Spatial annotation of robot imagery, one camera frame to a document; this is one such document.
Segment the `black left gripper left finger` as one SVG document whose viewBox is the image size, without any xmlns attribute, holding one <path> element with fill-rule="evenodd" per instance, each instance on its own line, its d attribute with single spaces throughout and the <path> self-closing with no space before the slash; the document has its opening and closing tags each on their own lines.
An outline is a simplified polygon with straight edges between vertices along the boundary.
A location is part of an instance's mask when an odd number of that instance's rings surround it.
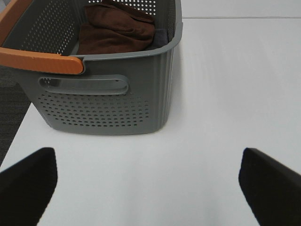
<svg viewBox="0 0 301 226">
<path fill-rule="evenodd" d="M 36 226 L 58 181 L 55 150 L 41 148 L 0 173 L 0 224 Z"/>
</svg>

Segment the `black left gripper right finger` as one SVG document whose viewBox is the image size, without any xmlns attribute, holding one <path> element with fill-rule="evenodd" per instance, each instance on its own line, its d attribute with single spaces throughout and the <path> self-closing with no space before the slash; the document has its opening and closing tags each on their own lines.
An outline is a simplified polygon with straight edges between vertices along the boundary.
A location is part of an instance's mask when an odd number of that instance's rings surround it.
<svg viewBox="0 0 301 226">
<path fill-rule="evenodd" d="M 238 182 L 259 225 L 301 224 L 300 174 L 256 148 L 246 148 Z"/>
</svg>

